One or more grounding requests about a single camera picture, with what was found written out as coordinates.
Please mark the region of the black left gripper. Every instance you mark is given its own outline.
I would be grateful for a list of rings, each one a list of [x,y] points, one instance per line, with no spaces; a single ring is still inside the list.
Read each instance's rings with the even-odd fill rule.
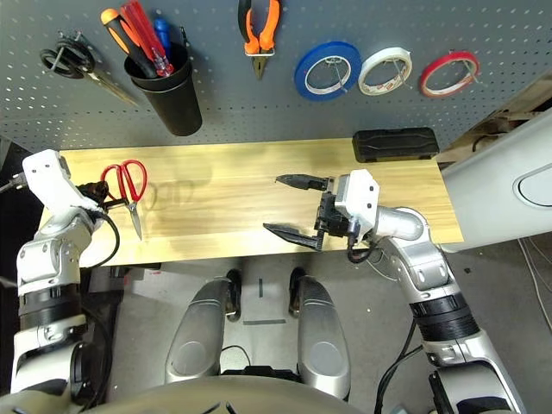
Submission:
[[[109,185],[104,180],[78,185],[77,189],[83,196],[96,202],[103,210],[113,210],[118,207],[127,207],[129,205],[129,201],[126,198],[118,198],[105,202],[106,198],[109,196]]]

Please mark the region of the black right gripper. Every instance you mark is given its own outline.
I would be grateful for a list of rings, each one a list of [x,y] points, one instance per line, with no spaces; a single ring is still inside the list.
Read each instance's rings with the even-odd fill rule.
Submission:
[[[314,226],[317,235],[304,235],[298,229],[275,223],[264,223],[264,229],[267,229],[286,242],[315,251],[322,250],[323,239],[326,235],[346,237],[348,243],[347,249],[351,250],[353,248],[357,241],[358,226],[336,209],[336,195],[327,191],[333,185],[333,178],[320,178],[308,174],[291,173],[279,175],[275,181],[300,190],[313,189],[325,191],[321,196],[317,209],[317,219]]]

